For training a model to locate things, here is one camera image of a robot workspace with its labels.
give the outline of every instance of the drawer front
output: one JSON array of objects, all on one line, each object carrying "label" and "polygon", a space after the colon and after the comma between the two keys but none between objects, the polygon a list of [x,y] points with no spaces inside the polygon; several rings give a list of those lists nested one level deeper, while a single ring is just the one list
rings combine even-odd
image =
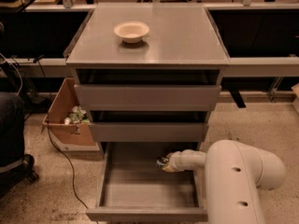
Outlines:
[{"label": "drawer front", "polygon": [[221,86],[76,85],[81,106],[88,110],[213,110]]},{"label": "drawer front", "polygon": [[193,172],[167,173],[156,167],[169,150],[192,148],[180,143],[108,143],[99,196],[88,209],[92,221],[207,221]]},{"label": "drawer front", "polygon": [[91,123],[96,142],[201,142],[207,124],[202,123]]}]

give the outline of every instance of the black pants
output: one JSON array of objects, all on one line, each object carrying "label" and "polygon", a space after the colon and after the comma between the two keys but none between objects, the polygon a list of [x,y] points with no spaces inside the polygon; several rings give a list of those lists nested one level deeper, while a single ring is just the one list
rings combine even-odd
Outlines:
[{"label": "black pants", "polygon": [[0,92],[0,166],[24,156],[24,106],[20,97]]}]

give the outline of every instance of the floor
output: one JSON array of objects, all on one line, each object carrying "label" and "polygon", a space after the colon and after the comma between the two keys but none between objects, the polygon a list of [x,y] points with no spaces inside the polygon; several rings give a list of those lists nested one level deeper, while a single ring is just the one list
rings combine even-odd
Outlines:
[{"label": "floor", "polygon": [[[218,102],[202,147],[208,149],[218,140],[232,139],[277,154],[287,167],[287,180],[279,189],[259,191],[263,213],[267,223],[299,223],[299,114],[291,102],[245,102],[246,108],[238,108],[231,99]],[[23,180],[0,200],[0,223],[92,223],[72,190],[70,163],[42,129],[44,117],[32,115],[24,131],[26,152],[36,158],[40,179],[34,184]],[[67,156],[75,168],[77,195],[88,207],[95,207],[100,155],[68,152]]]}]

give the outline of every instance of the white bowl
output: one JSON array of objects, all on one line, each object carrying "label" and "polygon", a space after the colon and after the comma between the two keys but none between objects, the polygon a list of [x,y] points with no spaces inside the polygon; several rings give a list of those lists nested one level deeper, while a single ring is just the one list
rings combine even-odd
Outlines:
[{"label": "white bowl", "polygon": [[137,43],[150,31],[147,24],[139,21],[128,21],[114,27],[114,33],[126,43]]}]

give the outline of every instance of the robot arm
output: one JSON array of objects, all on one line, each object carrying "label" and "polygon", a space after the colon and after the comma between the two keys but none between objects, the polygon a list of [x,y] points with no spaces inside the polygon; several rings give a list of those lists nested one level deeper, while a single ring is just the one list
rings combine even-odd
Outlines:
[{"label": "robot arm", "polygon": [[264,224],[257,188],[277,189],[286,178],[279,157],[231,140],[216,142],[207,154],[193,150],[170,154],[163,169],[199,167],[205,167],[209,224]]}]

